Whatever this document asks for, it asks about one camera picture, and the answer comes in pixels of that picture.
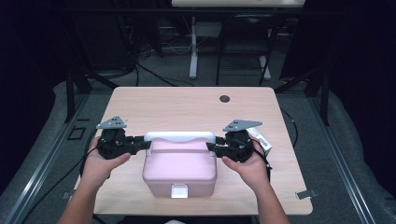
forearm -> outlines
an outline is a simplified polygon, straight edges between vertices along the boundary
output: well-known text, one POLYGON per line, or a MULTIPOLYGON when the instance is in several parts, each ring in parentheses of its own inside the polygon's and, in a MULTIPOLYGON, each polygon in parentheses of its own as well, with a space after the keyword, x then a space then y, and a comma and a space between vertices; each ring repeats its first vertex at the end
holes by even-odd
POLYGON ((257 197, 261 224, 290 223, 271 185, 255 189, 254 193, 257 197))
POLYGON ((80 183, 58 223, 92 223, 97 191, 80 183))

dark background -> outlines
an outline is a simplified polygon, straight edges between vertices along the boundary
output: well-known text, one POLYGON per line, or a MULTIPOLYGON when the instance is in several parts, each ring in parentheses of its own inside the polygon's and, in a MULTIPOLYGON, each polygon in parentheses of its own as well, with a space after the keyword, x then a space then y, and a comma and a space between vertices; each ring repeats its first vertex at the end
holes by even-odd
MULTIPOLYGON (((94 4, 111 6, 105 0, 94 4)), ((88 21, 78 22, 83 21, 81 17, 68 18, 64 24, 70 33, 66 35, 57 25, 59 21, 48 20, 37 5, 53 7, 46 1, 27 0, 3 1, 0 6, 0 90, 5 121, 0 140, 1 191, 18 171, 47 121, 55 97, 52 88, 65 80, 70 66, 122 68, 131 60, 131 49, 125 45, 114 17, 98 22, 100 26, 96 27, 88 21), (91 47, 92 37, 99 49, 91 47), (77 40, 75 46, 68 38, 77 40)), ((159 2, 154 6, 163 7, 159 2)), ((395 7, 390 0, 305 2, 305 9, 346 7, 347 16, 341 20, 300 19, 282 77, 302 76, 323 62, 330 65, 331 90, 358 129, 365 161, 378 182, 396 196, 396 166, 392 165, 396 158, 395 7)))

person's right hand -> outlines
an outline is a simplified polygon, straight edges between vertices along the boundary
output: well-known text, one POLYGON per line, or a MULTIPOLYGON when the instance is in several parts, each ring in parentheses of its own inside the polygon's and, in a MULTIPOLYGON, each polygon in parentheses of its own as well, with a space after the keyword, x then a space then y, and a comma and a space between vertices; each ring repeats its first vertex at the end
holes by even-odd
MULTIPOLYGON (((258 150, 262 151, 259 143, 253 141, 253 146, 258 150)), ((222 161, 230 169, 240 174, 244 182, 256 191, 265 185, 269 185, 265 162, 262 158, 253 152, 251 157, 245 162, 235 162, 228 157, 222 157, 222 161)))
POLYGON ((84 173, 80 182, 80 184, 87 184, 93 189, 99 189, 108 179, 113 169, 124 164, 131 158, 131 154, 125 153, 115 159, 106 160, 99 154, 98 149, 96 149, 98 139, 98 137, 92 139, 89 151, 92 149, 93 151, 85 161, 84 173))

black cable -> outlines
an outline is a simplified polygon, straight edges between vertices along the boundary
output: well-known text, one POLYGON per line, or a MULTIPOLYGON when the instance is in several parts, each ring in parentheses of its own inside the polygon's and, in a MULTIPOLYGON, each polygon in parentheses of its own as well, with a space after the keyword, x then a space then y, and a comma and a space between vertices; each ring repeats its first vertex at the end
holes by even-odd
POLYGON ((100 75, 101 77, 105 77, 106 79, 113 79, 113 78, 118 78, 118 77, 125 77, 128 74, 132 73, 134 71, 135 68, 135 64, 134 61, 131 61, 131 63, 123 70, 121 70, 119 73, 117 74, 112 74, 112 75, 100 75))
POLYGON ((92 215, 92 218, 94 220, 96 220, 97 222, 99 222, 100 224, 106 224, 101 218, 99 218, 99 216, 97 216, 96 214, 92 215))
POLYGON ((146 60, 151 56, 151 51, 154 50, 154 48, 151 45, 142 45, 139 47, 138 52, 139 52, 139 58, 146 60))
POLYGON ((147 69, 145 66, 143 66, 143 65, 140 64, 140 63, 136 63, 136 65, 139 66, 139 67, 141 67, 143 70, 149 72, 150 74, 154 75, 154 76, 155 76, 156 78, 158 78, 159 80, 165 82, 166 84, 168 84, 168 85, 170 85, 170 86, 172 86, 172 87, 178 87, 178 86, 175 85, 175 84, 173 84, 173 83, 171 83, 171 82, 169 82, 169 81, 167 81, 166 79, 169 79, 169 80, 172 80, 172 81, 177 81, 177 82, 183 82, 183 83, 189 84, 189 85, 191 85, 191 86, 194 86, 194 85, 193 85, 192 83, 190 83, 190 82, 185 82, 185 81, 182 81, 182 80, 172 79, 172 78, 170 78, 170 77, 162 77, 162 76, 159 76, 158 74, 156 74, 156 73, 154 73, 153 71, 147 69))
POLYGON ((172 36, 169 39, 165 39, 162 42, 165 44, 175 44, 178 42, 184 42, 184 43, 190 43, 190 39, 186 40, 188 37, 183 36, 183 35, 176 35, 176 36, 172 36))
POLYGON ((264 148, 262 147, 262 144, 258 141, 258 140, 256 140, 256 139, 254 139, 254 138, 250 138, 252 141, 255 141, 256 143, 258 143, 259 144, 259 146, 260 146, 260 148, 262 149, 262 153, 260 153, 260 151, 258 151, 256 148, 250 148, 251 150, 253 150, 257 155, 259 155, 261 158, 262 158, 262 160, 264 161, 264 163, 265 163, 265 170, 266 170, 266 172, 267 172, 267 176, 268 176, 268 180, 271 180, 271 170, 272 170, 272 167, 271 167, 271 165, 270 165, 270 162, 268 162, 268 160, 267 160, 267 156, 265 155, 265 150, 264 150, 264 148))
POLYGON ((134 64, 134 70, 136 70, 136 83, 134 85, 137 87, 139 85, 139 69, 136 63, 134 64))
POLYGON ((292 123, 293 126, 294 126, 294 130, 295 130, 295 132, 296 132, 296 138, 294 139, 293 147, 295 147, 296 144, 297 144, 297 140, 298 140, 298 129, 297 129, 297 125, 296 125, 296 123, 294 122, 294 119, 291 117, 291 115, 289 115, 289 113, 286 112, 286 110, 282 109, 281 107, 280 107, 280 110, 281 110, 284 114, 286 114, 286 116, 289 117, 289 119, 291 120, 291 123, 292 123))
MULTIPOLYGON (((88 138, 88 141, 87 141, 87 143, 86 143, 86 145, 85 145, 85 152, 87 152, 88 151, 88 147, 89 147, 89 145, 90 145, 90 142, 91 142, 91 139, 92 139, 92 137, 93 137, 93 135, 96 133, 96 129, 95 130, 93 130, 93 132, 91 133, 91 135, 90 135, 90 137, 88 138)), ((95 148, 93 148, 93 149, 91 149, 88 153, 85 153, 84 154, 84 156, 75 164, 75 165, 73 165, 73 167, 64 175, 64 176, 62 176, 51 188, 49 188, 44 194, 43 194, 43 196, 41 196, 41 198, 35 203, 35 205, 33 205, 33 207, 29 210, 29 212, 26 214, 26 216, 23 218, 23 221, 21 222, 21 223, 24 223, 26 220, 27 220, 27 218, 30 216, 30 215, 32 215, 32 213, 33 213, 33 211, 38 207, 38 205, 41 203, 41 202, 43 202, 43 200, 62 182, 62 181, 64 181, 64 179, 65 178, 67 178, 72 172, 73 172, 73 170, 74 169, 76 169, 76 167, 82 162, 82 161, 84 161, 87 157, 88 157, 88 155, 94 150, 94 149, 96 149, 96 148, 98 148, 98 147, 95 147, 95 148)))

wire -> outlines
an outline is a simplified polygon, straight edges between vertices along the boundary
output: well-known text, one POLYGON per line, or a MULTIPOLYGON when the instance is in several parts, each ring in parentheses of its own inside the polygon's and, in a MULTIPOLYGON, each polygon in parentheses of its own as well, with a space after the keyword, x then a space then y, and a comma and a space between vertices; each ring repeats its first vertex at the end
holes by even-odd
POLYGON ((183 20, 184 20, 184 23, 186 24, 187 29, 189 30, 189 32, 190 32, 190 34, 191 34, 192 31, 191 31, 191 29, 190 29, 189 23, 187 22, 187 20, 186 20, 185 17, 183 17, 183 20))
POLYGON ((136 70, 136 83, 134 85, 137 87, 139 85, 139 69, 136 63, 134 64, 134 70, 136 70))
POLYGON ((99 218, 99 216, 97 216, 96 214, 92 215, 92 218, 95 219, 97 222, 99 222, 100 224, 106 224, 101 218, 99 218))
POLYGON ((146 60, 147 58, 149 58, 150 56, 151 56, 151 52, 153 51, 154 49, 152 48, 152 46, 151 45, 142 45, 142 46, 140 46, 139 47, 139 50, 138 50, 138 52, 139 52, 139 58, 141 58, 141 59, 143 59, 143 60, 146 60))
MULTIPOLYGON (((88 147, 90 145, 91 139, 93 137, 93 135, 96 133, 96 129, 93 130, 93 132, 91 132, 90 137, 88 138, 87 143, 85 144, 85 151, 88 151, 88 147)), ((76 163, 73 165, 73 167, 64 175, 62 176, 51 188, 49 188, 44 194, 43 196, 41 196, 41 198, 35 203, 35 205, 33 205, 33 207, 29 210, 29 212, 26 214, 26 216, 24 217, 23 221, 21 223, 24 223, 27 218, 32 215, 33 211, 38 207, 38 205, 40 203, 43 202, 43 200, 62 182, 64 181, 72 172, 74 169, 76 169, 76 167, 82 162, 84 161, 84 159, 86 159, 88 157, 88 155, 94 150, 97 149, 100 146, 94 147, 93 149, 91 149, 88 153, 84 153, 84 156, 76 163)))
POLYGON ((172 37, 170 37, 168 39, 164 39, 162 42, 163 43, 169 43, 169 44, 177 43, 177 42, 190 44, 191 43, 191 38, 187 37, 187 36, 184 36, 184 35, 174 35, 174 36, 172 36, 172 37))
POLYGON ((270 163, 269 163, 268 160, 267 160, 267 156, 265 155, 265 150, 264 150, 264 148, 262 147, 262 144, 261 144, 258 140, 254 139, 254 138, 250 138, 250 139, 251 139, 252 141, 255 141, 256 143, 259 144, 260 148, 262 149, 262 153, 260 153, 260 151, 258 151, 256 148, 250 148, 250 147, 248 147, 248 145, 247 145, 247 147, 248 147, 249 149, 253 150, 257 155, 259 155, 259 156, 262 158, 262 160, 263 160, 264 163, 265 163, 265 171, 267 172, 268 180, 271 180, 271 170, 272 170, 272 167, 271 167, 270 163))
POLYGON ((189 85, 191 85, 191 86, 194 86, 194 85, 193 85, 192 83, 190 83, 190 82, 186 82, 186 81, 182 81, 182 80, 177 80, 177 79, 172 79, 172 78, 170 78, 170 77, 162 77, 162 76, 159 76, 158 74, 156 74, 156 73, 154 73, 153 71, 147 69, 145 66, 143 66, 143 65, 140 64, 140 63, 136 63, 136 65, 139 66, 139 67, 141 67, 143 70, 149 72, 150 74, 154 75, 154 76, 155 76, 156 78, 158 78, 159 80, 165 82, 166 84, 168 84, 168 85, 170 85, 170 86, 172 86, 172 87, 178 87, 178 86, 175 85, 175 84, 173 84, 173 83, 171 83, 171 82, 169 82, 169 81, 167 81, 166 79, 172 80, 172 81, 177 81, 177 82, 182 82, 182 83, 186 83, 186 84, 189 84, 189 85))
POLYGON ((162 44, 163 44, 163 45, 169 46, 169 48, 170 48, 175 54, 178 54, 178 55, 186 54, 186 53, 188 53, 188 52, 190 51, 190 49, 192 48, 192 44, 190 44, 186 50, 184 50, 183 52, 178 52, 177 50, 175 50, 176 47, 174 47, 173 45, 168 44, 168 43, 162 43, 162 44))
POLYGON ((240 144, 241 146, 247 147, 248 149, 250 149, 250 150, 256 152, 256 153, 264 160, 265 164, 266 164, 266 165, 269 165, 269 162, 268 162, 268 160, 267 160, 267 158, 266 158, 266 156, 265 156, 265 150, 264 150, 264 148, 262 147, 262 144, 261 144, 258 140, 254 139, 254 138, 250 138, 250 140, 255 141, 255 142, 257 142, 257 143, 259 144, 260 148, 262 149, 262 153, 260 153, 260 151, 258 151, 256 148, 254 148, 254 147, 249 147, 248 144, 243 143, 242 141, 239 141, 238 139, 234 139, 234 138, 233 138, 233 141, 234 141, 234 142, 236 142, 236 143, 240 144))
POLYGON ((280 110, 286 115, 286 116, 288 116, 289 117, 289 119, 291 120, 291 123, 293 124, 293 126, 294 126, 294 130, 295 130, 295 134, 296 134, 296 138, 294 139, 294 142, 293 142, 293 147, 295 147, 296 146, 296 144, 297 144, 297 140, 298 140, 298 129, 297 129, 297 125, 296 125, 296 123, 294 122, 294 119, 291 117, 291 115, 289 115, 289 113, 288 112, 286 112, 286 110, 284 110, 284 109, 282 109, 281 107, 280 107, 280 110))

